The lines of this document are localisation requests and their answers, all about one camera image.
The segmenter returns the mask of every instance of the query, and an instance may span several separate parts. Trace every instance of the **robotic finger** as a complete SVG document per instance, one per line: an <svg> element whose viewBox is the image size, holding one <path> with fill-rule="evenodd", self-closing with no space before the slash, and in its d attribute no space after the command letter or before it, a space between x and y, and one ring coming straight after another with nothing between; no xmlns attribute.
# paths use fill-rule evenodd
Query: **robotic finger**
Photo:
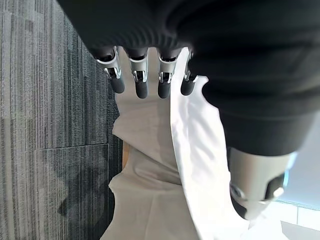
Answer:
<svg viewBox="0 0 320 240"><path fill-rule="evenodd" d="M111 83L113 91L117 94L123 93L125 91L125 83L121 77L121 68L117 47L114 46L109 55L101 59L96 59L96 61L105 72L108 80Z"/></svg>

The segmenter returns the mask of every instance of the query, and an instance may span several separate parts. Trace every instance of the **white towel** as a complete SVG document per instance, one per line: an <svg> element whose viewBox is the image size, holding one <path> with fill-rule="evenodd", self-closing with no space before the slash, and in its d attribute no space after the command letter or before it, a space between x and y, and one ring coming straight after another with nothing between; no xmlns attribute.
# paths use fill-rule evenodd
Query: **white towel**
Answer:
<svg viewBox="0 0 320 240"><path fill-rule="evenodd" d="M170 99L160 99L157 53L151 49L149 97L141 100L120 51L126 91L117 95L120 117L113 133L131 148L126 167L109 185L115 211L101 239L251 240L261 239L260 232L263 237L269 234L268 239L286 239L280 221L263 219L250 225L234 211L219 112L201 94L207 79L201 77L190 96L180 94L187 56L185 48Z"/></svg>

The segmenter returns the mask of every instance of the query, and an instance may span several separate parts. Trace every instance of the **silver metal bracket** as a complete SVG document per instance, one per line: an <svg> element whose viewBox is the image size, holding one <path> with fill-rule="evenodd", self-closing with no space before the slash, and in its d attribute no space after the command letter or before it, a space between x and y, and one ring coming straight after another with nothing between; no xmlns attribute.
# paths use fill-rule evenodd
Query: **silver metal bracket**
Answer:
<svg viewBox="0 0 320 240"><path fill-rule="evenodd" d="M159 76L159 82L160 83L171 83L172 76L175 73L175 68L177 64L177 59L174 61L164 61L161 58L160 53L158 53L158 59L159 59L159 71L158 71L158 76Z"/></svg>
<svg viewBox="0 0 320 240"><path fill-rule="evenodd" d="M136 83L145 83L148 79L148 54L141 60L129 58L131 72Z"/></svg>
<svg viewBox="0 0 320 240"><path fill-rule="evenodd" d="M113 47L114 58L111 61L101 61L97 59L96 61L99 63L100 67L103 69L108 79L114 78L114 75L117 79L121 77L121 68L120 61L118 56L117 47Z"/></svg>

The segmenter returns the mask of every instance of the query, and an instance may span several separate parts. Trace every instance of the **striped carpet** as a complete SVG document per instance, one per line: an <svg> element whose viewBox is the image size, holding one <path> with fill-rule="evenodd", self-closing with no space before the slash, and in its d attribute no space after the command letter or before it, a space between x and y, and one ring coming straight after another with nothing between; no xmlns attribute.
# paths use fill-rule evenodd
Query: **striped carpet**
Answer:
<svg viewBox="0 0 320 240"><path fill-rule="evenodd" d="M95 240L121 170L114 94L54 0L0 1L0 240Z"/></svg>

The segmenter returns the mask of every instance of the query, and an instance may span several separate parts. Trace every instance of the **gray carpet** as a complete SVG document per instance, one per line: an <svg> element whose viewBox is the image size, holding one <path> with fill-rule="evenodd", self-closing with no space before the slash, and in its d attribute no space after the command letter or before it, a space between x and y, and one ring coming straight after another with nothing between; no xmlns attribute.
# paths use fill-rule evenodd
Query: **gray carpet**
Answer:
<svg viewBox="0 0 320 240"><path fill-rule="evenodd" d="M122 149L106 77L53 0L2 0L0 37L0 239L99 239Z"/></svg>

